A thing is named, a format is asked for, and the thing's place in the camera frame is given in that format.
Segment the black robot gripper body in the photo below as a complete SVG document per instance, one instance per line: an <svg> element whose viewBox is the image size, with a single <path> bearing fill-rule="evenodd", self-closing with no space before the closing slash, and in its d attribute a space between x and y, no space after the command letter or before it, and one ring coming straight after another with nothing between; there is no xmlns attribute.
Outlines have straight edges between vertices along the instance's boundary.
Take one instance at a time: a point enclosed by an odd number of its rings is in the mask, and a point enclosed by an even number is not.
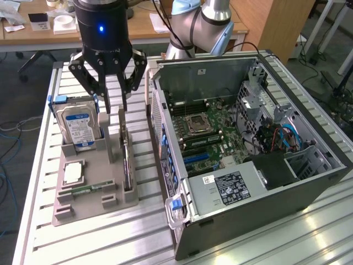
<svg viewBox="0 0 353 265"><path fill-rule="evenodd" d="M105 75L124 72L132 58L126 1L74 1L83 58Z"/></svg>

